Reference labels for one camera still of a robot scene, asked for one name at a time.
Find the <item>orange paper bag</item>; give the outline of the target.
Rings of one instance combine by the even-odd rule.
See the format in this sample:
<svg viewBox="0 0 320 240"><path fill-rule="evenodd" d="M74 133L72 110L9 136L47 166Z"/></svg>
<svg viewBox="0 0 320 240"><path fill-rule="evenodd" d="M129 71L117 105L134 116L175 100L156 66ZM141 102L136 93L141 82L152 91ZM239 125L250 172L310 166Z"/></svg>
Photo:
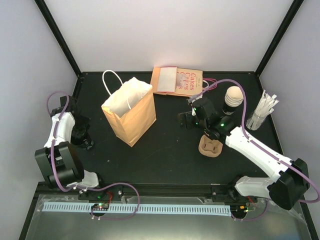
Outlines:
<svg viewBox="0 0 320 240"><path fill-rule="evenodd" d="M107 87L106 73L114 74L121 84L114 93ZM133 147L157 120L153 86L136 77L123 82L117 73L109 69L103 72L102 83L109 98L101 109L116 137Z"/></svg>

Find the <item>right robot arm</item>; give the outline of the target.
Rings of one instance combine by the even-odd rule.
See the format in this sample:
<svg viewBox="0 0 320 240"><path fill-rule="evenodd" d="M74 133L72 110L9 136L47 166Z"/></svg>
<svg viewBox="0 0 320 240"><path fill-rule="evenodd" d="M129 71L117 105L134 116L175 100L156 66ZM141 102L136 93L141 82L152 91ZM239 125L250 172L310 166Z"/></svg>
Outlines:
<svg viewBox="0 0 320 240"><path fill-rule="evenodd" d="M243 197L255 196L271 199L279 207L291 210L310 188L306 162L291 160L251 136L241 126L236 126L229 116L220 117L207 98L187 100L191 111L178 114L181 126L200 128L203 136L198 149L202 155L214 158L223 146L234 149L258 166L266 177L238 176L228 187L228 198L234 202Z"/></svg>

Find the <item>black paper cup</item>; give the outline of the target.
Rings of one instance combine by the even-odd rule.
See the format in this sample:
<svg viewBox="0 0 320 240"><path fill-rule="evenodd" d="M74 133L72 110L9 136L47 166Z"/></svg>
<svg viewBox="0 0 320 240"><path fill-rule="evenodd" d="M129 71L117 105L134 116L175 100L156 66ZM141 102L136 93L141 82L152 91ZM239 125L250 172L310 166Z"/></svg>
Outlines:
<svg viewBox="0 0 320 240"><path fill-rule="evenodd" d="M78 145L79 148L86 151L90 150L93 146L94 146L94 141L92 140L89 134L83 137L80 140L80 144Z"/></svg>

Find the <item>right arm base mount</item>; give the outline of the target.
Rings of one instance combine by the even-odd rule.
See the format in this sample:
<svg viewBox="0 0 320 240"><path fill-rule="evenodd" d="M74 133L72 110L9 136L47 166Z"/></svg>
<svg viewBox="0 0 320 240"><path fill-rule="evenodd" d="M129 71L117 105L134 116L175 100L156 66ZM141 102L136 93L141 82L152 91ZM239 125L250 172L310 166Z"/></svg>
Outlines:
<svg viewBox="0 0 320 240"><path fill-rule="evenodd" d="M219 203L257 203L258 198L255 196L242 196L234 186L226 184L211 185L210 193L204 197Z"/></svg>

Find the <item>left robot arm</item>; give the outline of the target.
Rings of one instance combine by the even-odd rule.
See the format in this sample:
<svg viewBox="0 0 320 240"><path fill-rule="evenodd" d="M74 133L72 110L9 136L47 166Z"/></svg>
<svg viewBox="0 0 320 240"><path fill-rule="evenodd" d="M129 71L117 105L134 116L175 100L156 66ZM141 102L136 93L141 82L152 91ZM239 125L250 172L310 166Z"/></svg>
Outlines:
<svg viewBox="0 0 320 240"><path fill-rule="evenodd" d="M98 173L84 169L76 153L76 148L88 151L94 146L89 135L90 118L81 114L77 100L70 95L60 97L60 107L52 109L49 116L52 126L48 140L34 154L46 185L64 192L90 188L95 199L103 199L107 186Z"/></svg>

